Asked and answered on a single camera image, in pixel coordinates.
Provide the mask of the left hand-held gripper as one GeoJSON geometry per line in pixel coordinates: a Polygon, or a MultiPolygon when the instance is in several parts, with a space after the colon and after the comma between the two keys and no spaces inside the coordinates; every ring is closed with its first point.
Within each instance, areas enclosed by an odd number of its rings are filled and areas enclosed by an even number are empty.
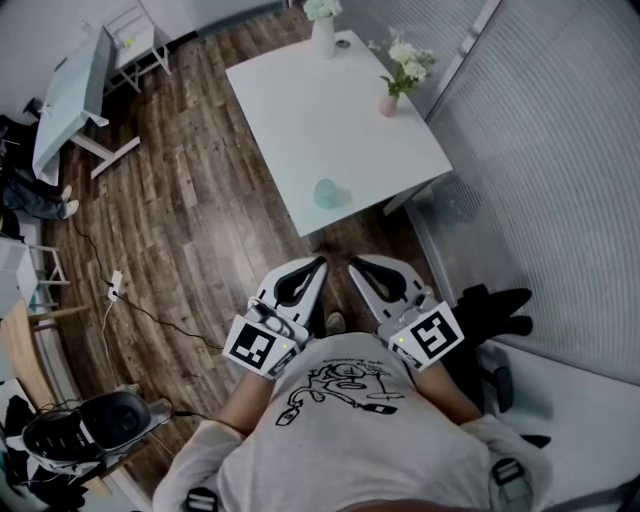
{"type": "Polygon", "coordinates": [[[327,273],[323,256],[295,259],[271,270],[257,292],[264,302],[251,299],[246,313],[235,316],[223,355],[261,377],[276,379],[312,339],[304,326],[327,273]]]}

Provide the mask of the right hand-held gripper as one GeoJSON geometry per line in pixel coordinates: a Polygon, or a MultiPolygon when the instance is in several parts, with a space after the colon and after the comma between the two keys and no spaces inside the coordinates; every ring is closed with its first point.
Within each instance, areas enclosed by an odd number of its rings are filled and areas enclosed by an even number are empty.
{"type": "Polygon", "coordinates": [[[365,304],[381,324],[378,337],[409,367],[423,371],[463,341],[462,329],[449,305],[438,302],[430,287],[420,290],[423,280],[408,263],[363,254],[349,261],[348,271],[365,304]],[[405,305],[414,291],[419,292],[405,305]]]}

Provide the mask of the aqua dimpled glass cup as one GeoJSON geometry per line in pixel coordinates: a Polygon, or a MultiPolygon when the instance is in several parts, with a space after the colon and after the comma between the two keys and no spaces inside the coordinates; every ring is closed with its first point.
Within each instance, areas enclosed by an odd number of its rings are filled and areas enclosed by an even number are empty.
{"type": "Polygon", "coordinates": [[[313,191],[315,204],[325,210],[330,210],[338,204],[338,189],[335,183],[327,178],[319,180],[313,191]]]}

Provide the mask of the person's right forearm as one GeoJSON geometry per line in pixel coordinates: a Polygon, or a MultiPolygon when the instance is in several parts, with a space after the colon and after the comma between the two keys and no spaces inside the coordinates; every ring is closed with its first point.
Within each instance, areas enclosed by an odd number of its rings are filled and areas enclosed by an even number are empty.
{"type": "Polygon", "coordinates": [[[422,371],[412,369],[411,376],[418,392],[454,424],[463,425],[482,417],[481,411],[455,384],[441,362],[422,371]]]}

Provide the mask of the person's left forearm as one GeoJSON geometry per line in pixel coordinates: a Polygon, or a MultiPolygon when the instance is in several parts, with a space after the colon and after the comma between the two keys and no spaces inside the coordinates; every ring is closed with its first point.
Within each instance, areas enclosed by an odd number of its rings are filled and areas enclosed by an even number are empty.
{"type": "Polygon", "coordinates": [[[249,436],[266,411],[275,384],[275,380],[248,372],[220,409],[215,420],[243,436],[249,436]]]}

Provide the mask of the black office chair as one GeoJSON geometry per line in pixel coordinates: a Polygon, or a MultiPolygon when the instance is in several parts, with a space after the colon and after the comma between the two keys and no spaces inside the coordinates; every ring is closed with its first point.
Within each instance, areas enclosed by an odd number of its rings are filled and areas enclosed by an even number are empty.
{"type": "Polygon", "coordinates": [[[452,309],[465,339],[443,358],[443,364],[454,383],[481,410],[485,408],[485,388],[490,386],[498,410],[509,411],[514,404],[514,383],[507,364],[498,362],[487,369],[480,364],[477,349],[502,335],[530,335],[533,321],[518,310],[531,297],[528,288],[490,292],[479,284],[465,289],[452,309]]]}

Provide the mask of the person's grey printed t-shirt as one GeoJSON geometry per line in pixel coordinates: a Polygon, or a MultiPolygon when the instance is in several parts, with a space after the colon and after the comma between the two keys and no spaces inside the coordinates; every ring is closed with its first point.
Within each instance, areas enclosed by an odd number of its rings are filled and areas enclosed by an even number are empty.
{"type": "Polygon", "coordinates": [[[175,456],[154,512],[183,512],[206,487],[218,512],[340,512],[390,501],[535,512],[552,469],[543,451],[491,415],[456,425],[416,389],[407,366],[361,332],[317,340],[275,380],[255,430],[205,420],[175,456]],[[524,476],[491,470],[513,458],[524,476]]]}

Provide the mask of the white square table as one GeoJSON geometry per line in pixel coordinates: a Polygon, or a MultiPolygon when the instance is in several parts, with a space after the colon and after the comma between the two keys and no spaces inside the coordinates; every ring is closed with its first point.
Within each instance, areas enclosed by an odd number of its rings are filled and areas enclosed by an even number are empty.
{"type": "Polygon", "coordinates": [[[319,59],[308,40],[227,69],[255,142],[299,236],[314,234],[381,201],[396,209],[411,193],[451,171],[411,103],[380,114],[386,70],[351,30],[351,46],[319,59]],[[335,208],[319,208],[316,183],[332,180],[335,208]]]}

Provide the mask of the white flowers with green leaves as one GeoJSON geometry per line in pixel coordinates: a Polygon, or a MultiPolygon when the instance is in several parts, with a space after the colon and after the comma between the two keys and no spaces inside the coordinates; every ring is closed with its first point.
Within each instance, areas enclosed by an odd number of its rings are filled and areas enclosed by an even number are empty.
{"type": "Polygon", "coordinates": [[[398,99],[421,86],[431,76],[437,58],[432,50],[418,49],[409,43],[404,33],[389,28],[389,37],[378,43],[369,40],[367,47],[379,55],[386,54],[393,63],[391,76],[382,76],[388,95],[398,99]]]}

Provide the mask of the tall white vase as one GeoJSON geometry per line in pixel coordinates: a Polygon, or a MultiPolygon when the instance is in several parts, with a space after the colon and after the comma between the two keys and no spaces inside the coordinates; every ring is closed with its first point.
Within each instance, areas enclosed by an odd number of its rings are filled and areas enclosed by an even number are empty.
{"type": "Polygon", "coordinates": [[[311,45],[319,59],[329,60],[333,57],[335,48],[333,17],[319,18],[313,22],[311,45]]]}

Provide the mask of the light wooden desk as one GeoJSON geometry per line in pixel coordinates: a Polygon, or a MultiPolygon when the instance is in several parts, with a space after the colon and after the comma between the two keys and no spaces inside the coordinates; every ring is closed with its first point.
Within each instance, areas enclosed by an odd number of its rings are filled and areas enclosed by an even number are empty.
{"type": "Polygon", "coordinates": [[[20,299],[0,321],[0,338],[9,364],[31,403],[36,408],[57,402],[37,350],[27,306],[20,299]]]}

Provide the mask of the white shelf rack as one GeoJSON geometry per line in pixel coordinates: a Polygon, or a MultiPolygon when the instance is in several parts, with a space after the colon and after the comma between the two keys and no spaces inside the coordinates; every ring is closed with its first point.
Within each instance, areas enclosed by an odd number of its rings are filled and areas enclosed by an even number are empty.
{"type": "Polygon", "coordinates": [[[39,287],[49,294],[51,286],[69,284],[57,248],[0,238],[0,318],[6,316],[20,300],[29,304],[39,287]],[[53,269],[50,273],[45,268],[36,267],[36,252],[52,257],[53,269]]]}

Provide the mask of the pale blue cloth covered table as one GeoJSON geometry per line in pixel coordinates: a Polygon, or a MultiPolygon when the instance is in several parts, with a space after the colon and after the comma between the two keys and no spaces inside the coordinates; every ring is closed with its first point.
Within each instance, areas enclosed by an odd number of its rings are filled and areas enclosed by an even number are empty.
{"type": "Polygon", "coordinates": [[[35,177],[44,183],[58,184],[59,152],[67,142],[101,159],[91,171],[92,178],[140,145],[135,137],[111,151],[82,132],[89,121],[98,127],[109,124],[102,116],[102,103],[113,53],[106,30],[96,29],[56,68],[43,102],[32,158],[35,177]]]}

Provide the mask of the white wooden chair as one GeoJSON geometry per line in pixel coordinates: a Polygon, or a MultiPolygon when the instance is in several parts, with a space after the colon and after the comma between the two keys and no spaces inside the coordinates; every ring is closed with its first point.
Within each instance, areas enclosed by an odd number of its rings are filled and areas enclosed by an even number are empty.
{"type": "Polygon", "coordinates": [[[123,85],[141,92],[140,80],[155,68],[171,75],[169,51],[161,42],[160,30],[152,21],[141,0],[123,0],[106,18],[103,28],[114,45],[114,60],[103,89],[108,96],[123,85]],[[126,39],[132,47],[125,47],[126,39]]]}

